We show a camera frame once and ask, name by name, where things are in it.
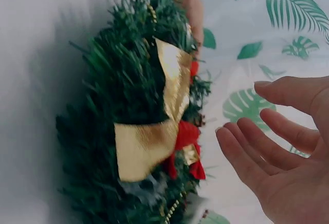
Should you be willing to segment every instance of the tablecloth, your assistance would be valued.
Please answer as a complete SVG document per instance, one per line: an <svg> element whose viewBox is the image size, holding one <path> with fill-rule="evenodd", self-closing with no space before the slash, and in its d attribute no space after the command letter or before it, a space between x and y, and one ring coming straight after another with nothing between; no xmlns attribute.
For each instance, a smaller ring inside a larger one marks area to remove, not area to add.
<svg viewBox="0 0 329 224"><path fill-rule="evenodd" d="M209 208L231 223L272 223L252 192L237 177L215 138L215 129L241 117L251 118L283 148L298 153L262 122L259 111L273 108L315 128L312 119L291 107L258 97L254 81L283 76L322 77L329 73L328 0L202 0L205 44L201 75L210 74L212 94L205 107L202 163L208 178L199 194Z"/></svg>

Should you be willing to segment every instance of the christmas wreath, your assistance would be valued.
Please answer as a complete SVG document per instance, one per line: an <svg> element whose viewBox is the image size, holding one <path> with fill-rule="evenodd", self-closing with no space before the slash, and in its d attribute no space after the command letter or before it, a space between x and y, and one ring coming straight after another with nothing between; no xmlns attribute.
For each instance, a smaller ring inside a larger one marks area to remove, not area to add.
<svg viewBox="0 0 329 224"><path fill-rule="evenodd" d="M86 98L57 117L69 184L87 224L183 223L205 172L198 75L180 0L121 0L90 41Z"/></svg>

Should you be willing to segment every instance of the fingernail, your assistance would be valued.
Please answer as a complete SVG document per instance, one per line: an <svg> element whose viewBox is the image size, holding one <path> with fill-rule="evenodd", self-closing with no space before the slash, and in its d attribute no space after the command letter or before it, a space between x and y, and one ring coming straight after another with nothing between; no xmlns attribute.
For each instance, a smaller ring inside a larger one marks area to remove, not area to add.
<svg viewBox="0 0 329 224"><path fill-rule="evenodd" d="M221 129L222 127L218 127L218 128L216 128L215 129L215 133L217 134L217 131L219 130L219 129Z"/></svg>
<svg viewBox="0 0 329 224"><path fill-rule="evenodd" d="M271 84L271 82L269 82L269 81L256 81L254 84L255 84L255 86L258 86L258 87L264 87L266 85Z"/></svg>

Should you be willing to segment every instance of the gold ribbon bow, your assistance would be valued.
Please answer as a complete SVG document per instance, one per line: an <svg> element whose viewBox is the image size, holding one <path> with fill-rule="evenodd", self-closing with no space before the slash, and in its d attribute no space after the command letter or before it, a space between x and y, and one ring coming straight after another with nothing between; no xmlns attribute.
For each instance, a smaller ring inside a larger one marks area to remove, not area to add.
<svg viewBox="0 0 329 224"><path fill-rule="evenodd" d="M144 180L151 170L175 149L178 123L189 104L192 56L156 39L166 84L164 110L169 119L159 124L115 124L119 177L121 181Z"/></svg>

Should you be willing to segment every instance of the hand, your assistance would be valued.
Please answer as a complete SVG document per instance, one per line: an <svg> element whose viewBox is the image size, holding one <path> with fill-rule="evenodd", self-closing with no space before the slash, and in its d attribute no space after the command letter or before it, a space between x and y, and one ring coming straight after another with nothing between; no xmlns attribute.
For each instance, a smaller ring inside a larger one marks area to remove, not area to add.
<svg viewBox="0 0 329 224"><path fill-rule="evenodd" d="M192 28L192 33L198 42L198 52L196 57L199 58L200 49L204 41L204 10L201 0L182 0L182 5L186 10L187 18Z"/></svg>
<svg viewBox="0 0 329 224"><path fill-rule="evenodd" d="M255 90L269 102L312 116L318 130L270 109L260 113L277 135L310 157L281 148L247 118L217 130L225 157L274 223L329 223L329 77L284 77L255 83Z"/></svg>

